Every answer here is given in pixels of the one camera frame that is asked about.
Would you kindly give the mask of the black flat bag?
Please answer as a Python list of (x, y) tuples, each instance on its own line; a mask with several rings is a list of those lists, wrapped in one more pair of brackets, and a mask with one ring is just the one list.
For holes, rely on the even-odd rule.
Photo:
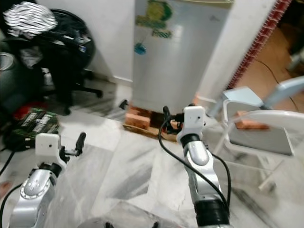
[(24, 130), (11, 131), (4, 137), (4, 145), (11, 151), (22, 152), (35, 147), (35, 139), (38, 133)]

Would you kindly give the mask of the small red object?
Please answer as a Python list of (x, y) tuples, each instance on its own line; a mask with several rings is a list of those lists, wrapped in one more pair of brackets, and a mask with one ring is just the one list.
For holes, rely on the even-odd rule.
[(27, 115), (32, 108), (37, 108), (39, 102), (28, 102), (21, 107), (19, 107), (14, 113), (13, 116), (15, 119), (22, 119), (25, 115)]

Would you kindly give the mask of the black clothes pile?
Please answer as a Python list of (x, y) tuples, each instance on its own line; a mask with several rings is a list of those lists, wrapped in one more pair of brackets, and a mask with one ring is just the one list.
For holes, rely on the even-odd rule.
[(31, 43), (33, 46), (50, 50), (62, 49), (64, 57), (71, 56), (75, 67), (84, 69), (93, 61), (95, 43), (93, 35), (85, 20), (65, 9), (50, 9), (58, 21), (56, 28), (41, 33), (33, 38), (24, 36), (14, 37), (7, 33), (9, 38)]

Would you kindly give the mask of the grey robot leg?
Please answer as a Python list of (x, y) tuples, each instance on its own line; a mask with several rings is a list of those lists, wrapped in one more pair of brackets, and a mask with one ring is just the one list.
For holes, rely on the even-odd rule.
[(175, 228), (174, 224), (162, 219), (128, 219), (117, 222), (114, 228)]
[(116, 226), (108, 217), (100, 216), (85, 220), (76, 228), (116, 228)]

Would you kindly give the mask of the grey left robot leg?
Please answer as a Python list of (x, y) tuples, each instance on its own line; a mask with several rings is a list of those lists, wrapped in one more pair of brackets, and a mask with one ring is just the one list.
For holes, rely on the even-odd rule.
[(116, 226), (108, 217), (100, 216), (85, 220), (76, 228), (116, 228)]

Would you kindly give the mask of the white black striped cloth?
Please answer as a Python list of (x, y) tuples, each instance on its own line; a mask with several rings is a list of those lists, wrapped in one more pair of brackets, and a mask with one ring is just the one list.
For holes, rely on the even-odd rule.
[(23, 1), (3, 12), (7, 34), (33, 38), (48, 32), (58, 25), (52, 11), (40, 4)]

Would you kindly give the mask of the grey right robot leg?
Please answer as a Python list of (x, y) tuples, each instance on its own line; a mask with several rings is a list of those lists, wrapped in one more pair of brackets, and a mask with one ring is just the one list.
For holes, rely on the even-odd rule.
[(174, 224), (162, 219), (128, 219), (117, 222), (114, 228), (175, 228)]

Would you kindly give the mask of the blue round fridge magnet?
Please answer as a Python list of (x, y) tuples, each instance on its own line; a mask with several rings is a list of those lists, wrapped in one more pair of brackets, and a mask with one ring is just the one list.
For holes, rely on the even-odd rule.
[(138, 55), (145, 55), (146, 54), (145, 45), (143, 43), (135, 43), (134, 52)]

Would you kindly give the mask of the green drink carton pack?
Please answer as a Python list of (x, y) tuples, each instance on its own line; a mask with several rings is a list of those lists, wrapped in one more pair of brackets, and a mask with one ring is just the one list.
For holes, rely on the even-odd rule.
[(58, 134), (58, 115), (44, 109), (30, 108), (12, 133), (23, 139), (35, 139), (38, 134)]

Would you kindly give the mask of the person's bare foot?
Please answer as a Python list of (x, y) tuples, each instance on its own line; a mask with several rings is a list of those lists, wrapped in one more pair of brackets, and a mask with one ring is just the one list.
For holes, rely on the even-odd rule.
[(4, 198), (4, 196), (7, 195), (8, 191), (11, 189), (12, 186), (12, 183), (9, 181), (0, 183), (0, 197)]

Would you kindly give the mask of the dark grey bulky bag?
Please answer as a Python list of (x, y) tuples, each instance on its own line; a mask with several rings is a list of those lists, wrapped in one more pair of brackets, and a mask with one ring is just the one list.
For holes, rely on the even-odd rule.
[(14, 113), (41, 93), (44, 75), (40, 68), (13, 66), (0, 72), (0, 134), (8, 137), (17, 122)]

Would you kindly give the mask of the white plastic chair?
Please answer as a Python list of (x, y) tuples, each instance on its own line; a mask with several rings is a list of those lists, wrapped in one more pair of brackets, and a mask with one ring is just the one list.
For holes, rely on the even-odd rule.
[[(233, 151), (256, 156), (272, 156), (279, 159), (273, 169), (259, 170), (267, 173), (258, 185), (259, 190), (266, 190), (272, 178), (283, 163), (295, 157), (295, 144), (289, 131), (304, 131), (304, 113), (281, 109), (261, 109), (249, 104), (226, 100), (222, 103), (222, 133), (213, 152)], [(250, 119), (267, 124), (267, 131), (239, 130), (235, 122)]]

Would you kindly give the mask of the grey fridge door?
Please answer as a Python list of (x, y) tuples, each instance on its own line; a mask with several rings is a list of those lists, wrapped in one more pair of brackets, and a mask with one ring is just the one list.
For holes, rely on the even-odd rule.
[(152, 37), (151, 28), (135, 24), (145, 15), (147, 0), (135, 0), (134, 45), (143, 43), (145, 55), (134, 53), (132, 107), (161, 112), (168, 106), (178, 113), (195, 100), (230, 7), (204, 6), (180, 0), (165, 0), (173, 10), (167, 29), (170, 39)]

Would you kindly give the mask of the grey round fan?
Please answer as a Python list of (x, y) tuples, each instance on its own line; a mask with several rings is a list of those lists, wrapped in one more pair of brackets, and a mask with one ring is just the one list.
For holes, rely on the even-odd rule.
[(7, 52), (0, 52), (0, 72), (12, 70), (15, 65), (15, 55)]

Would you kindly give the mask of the black office chair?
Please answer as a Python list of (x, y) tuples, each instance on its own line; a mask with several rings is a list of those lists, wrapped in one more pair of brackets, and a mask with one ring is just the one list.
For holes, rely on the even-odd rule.
[(74, 106), (75, 91), (92, 93), (97, 98), (102, 98), (104, 92), (100, 89), (88, 88), (85, 86), (85, 80), (91, 79), (93, 74), (86, 69), (75, 67), (71, 56), (65, 58), (65, 51), (62, 49), (50, 50), (47, 48), (33, 46), (31, 43), (19, 41), (8, 36), (2, 40), (6, 43), (9, 52), (15, 55), (18, 63), (29, 69), (39, 68), (42, 70), (45, 78), (50, 74), (52, 89), (41, 88), (39, 96), (46, 97), (54, 94), (58, 102), (63, 104), (63, 112), (70, 114), (70, 108)]

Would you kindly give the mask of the green yellow logo sticker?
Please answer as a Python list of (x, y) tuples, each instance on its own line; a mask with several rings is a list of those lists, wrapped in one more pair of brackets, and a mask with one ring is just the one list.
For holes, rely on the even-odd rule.
[(137, 15), (135, 24), (152, 29), (152, 37), (170, 39), (173, 32), (167, 29), (167, 21), (173, 16), (173, 10), (165, 0), (147, 0), (145, 15)]

